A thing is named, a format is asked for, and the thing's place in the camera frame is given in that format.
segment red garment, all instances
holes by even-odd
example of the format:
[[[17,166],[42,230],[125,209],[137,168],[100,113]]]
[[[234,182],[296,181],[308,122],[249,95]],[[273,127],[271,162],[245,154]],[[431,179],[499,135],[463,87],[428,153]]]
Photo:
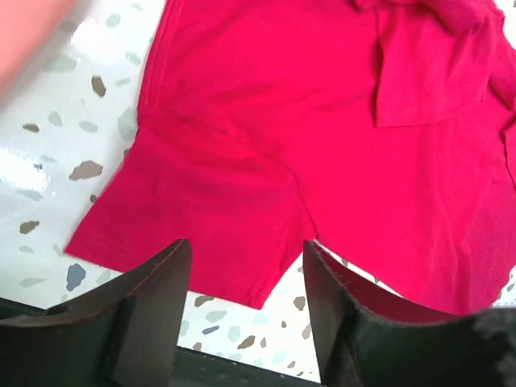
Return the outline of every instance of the red garment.
[[[67,252],[178,238],[191,289],[261,308],[323,244],[411,301],[489,306],[516,264],[516,53],[490,0],[169,1],[139,132]]]

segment white speckled tabletop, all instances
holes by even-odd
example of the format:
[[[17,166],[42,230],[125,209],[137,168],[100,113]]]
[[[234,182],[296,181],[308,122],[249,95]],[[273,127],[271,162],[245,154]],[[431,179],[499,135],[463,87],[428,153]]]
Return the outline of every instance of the white speckled tabletop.
[[[498,4],[516,43],[513,1]],[[0,298],[47,308],[118,275],[62,248],[131,146],[163,5],[80,0],[0,101]],[[317,381],[301,266],[261,311],[189,293],[179,345]],[[513,304],[511,275],[496,305]]]

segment pink fabric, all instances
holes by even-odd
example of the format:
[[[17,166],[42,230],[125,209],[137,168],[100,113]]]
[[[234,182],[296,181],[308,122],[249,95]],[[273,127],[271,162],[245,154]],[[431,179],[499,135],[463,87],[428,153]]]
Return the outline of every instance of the pink fabric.
[[[0,1],[0,98],[76,0]]]
[[[317,237],[467,314],[516,264],[514,50],[489,0],[169,0],[139,132],[67,252],[178,238],[191,289],[261,308]]]

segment red fabric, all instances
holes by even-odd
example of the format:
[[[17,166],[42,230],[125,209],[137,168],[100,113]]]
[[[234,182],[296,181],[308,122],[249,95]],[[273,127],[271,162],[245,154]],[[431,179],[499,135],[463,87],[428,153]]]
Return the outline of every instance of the red fabric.
[[[490,0],[169,0],[67,252],[125,271],[191,238],[191,289],[261,308],[317,237],[413,302],[489,306],[516,264],[502,24]]]

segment terrazzo surface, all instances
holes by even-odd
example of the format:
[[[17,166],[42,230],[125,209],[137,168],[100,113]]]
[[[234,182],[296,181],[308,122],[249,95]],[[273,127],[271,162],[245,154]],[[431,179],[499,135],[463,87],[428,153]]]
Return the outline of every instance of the terrazzo surface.
[[[516,4],[498,4],[515,44]],[[79,1],[0,102],[0,298],[47,308],[118,275],[62,249],[134,139],[163,5]],[[514,285],[513,270],[496,305]],[[179,345],[317,381],[301,258],[261,311],[189,293]]]

